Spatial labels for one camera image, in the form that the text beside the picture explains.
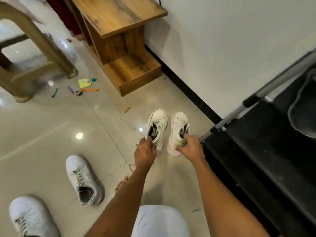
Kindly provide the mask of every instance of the tile floor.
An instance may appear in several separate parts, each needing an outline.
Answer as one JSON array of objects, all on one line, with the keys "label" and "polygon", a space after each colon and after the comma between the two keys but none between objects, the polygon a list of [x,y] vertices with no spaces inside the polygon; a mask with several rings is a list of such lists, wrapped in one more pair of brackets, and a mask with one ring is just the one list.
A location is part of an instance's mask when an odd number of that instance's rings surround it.
[{"label": "tile floor", "polygon": [[[144,136],[154,109],[165,109],[169,119],[176,111],[184,111],[197,137],[213,123],[164,75],[121,97],[84,45],[66,41],[70,34],[49,6],[37,0],[20,1],[45,22],[38,27],[53,36],[79,75],[71,80],[58,73],[43,76],[27,87],[36,89],[36,94],[24,104],[16,103],[0,89],[0,236],[16,236],[8,206],[25,194],[45,201],[62,236],[83,236],[113,197],[116,185],[132,174],[136,143]],[[0,22],[0,39],[20,32],[12,22]],[[21,68],[45,60],[29,40],[3,52]],[[100,91],[72,95],[67,86],[75,88],[78,79],[87,77],[97,78],[93,88]],[[52,87],[48,80],[54,81]],[[59,91],[53,99],[56,87]],[[77,133],[83,138],[77,139]],[[165,143],[169,134],[168,128]],[[65,160],[75,153],[89,160],[105,187],[105,199],[98,207],[81,207],[67,179]],[[142,203],[173,206],[187,219],[192,236],[209,235],[197,177],[183,156],[172,157],[164,151],[156,158],[145,182]]]}]

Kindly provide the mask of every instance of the white shoe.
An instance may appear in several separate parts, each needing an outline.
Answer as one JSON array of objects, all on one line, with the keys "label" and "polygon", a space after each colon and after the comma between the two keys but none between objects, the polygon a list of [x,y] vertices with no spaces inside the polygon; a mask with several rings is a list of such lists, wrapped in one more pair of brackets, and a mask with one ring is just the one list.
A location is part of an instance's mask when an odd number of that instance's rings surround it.
[{"label": "white shoe", "polygon": [[82,205],[98,205],[104,199],[104,193],[93,179],[88,163],[80,155],[71,155],[66,160],[68,178]]},{"label": "white shoe", "polygon": [[156,144],[157,155],[162,153],[163,147],[163,132],[167,128],[168,117],[163,109],[157,109],[152,112],[148,120],[148,129],[145,135],[147,139],[150,136],[153,141],[152,144]]},{"label": "white shoe", "polygon": [[171,134],[169,136],[169,142],[167,145],[167,151],[170,155],[180,156],[180,151],[177,151],[178,146],[185,146],[186,139],[184,135],[188,133],[191,135],[190,124],[188,124],[188,118],[183,112],[176,112],[171,119]]},{"label": "white shoe", "polygon": [[11,222],[20,236],[59,237],[47,208],[34,197],[21,196],[9,206]]}]

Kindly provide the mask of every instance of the wooden table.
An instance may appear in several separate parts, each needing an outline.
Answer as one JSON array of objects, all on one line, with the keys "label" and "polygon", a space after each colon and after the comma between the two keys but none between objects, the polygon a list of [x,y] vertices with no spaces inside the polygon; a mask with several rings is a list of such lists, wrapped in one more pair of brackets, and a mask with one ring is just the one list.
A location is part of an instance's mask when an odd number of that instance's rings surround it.
[{"label": "wooden table", "polygon": [[145,49],[144,24],[168,12],[154,0],[69,0],[89,50],[121,96],[151,82],[161,65]]}]

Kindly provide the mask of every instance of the white wall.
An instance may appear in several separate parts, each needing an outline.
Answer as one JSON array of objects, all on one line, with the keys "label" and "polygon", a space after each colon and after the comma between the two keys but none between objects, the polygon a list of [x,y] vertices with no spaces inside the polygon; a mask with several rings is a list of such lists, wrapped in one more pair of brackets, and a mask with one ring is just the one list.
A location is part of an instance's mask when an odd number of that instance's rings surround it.
[{"label": "white wall", "polygon": [[316,0],[161,0],[146,44],[220,117],[316,47]]}]

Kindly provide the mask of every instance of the yellow paper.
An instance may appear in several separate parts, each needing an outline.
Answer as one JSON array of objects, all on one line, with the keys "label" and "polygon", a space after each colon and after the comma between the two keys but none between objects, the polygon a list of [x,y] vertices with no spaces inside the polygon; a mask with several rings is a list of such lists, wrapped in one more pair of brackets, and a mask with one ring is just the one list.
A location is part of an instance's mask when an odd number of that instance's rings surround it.
[{"label": "yellow paper", "polygon": [[78,80],[78,83],[79,83],[80,89],[82,89],[84,87],[88,87],[91,85],[89,78],[80,79],[80,80]]}]

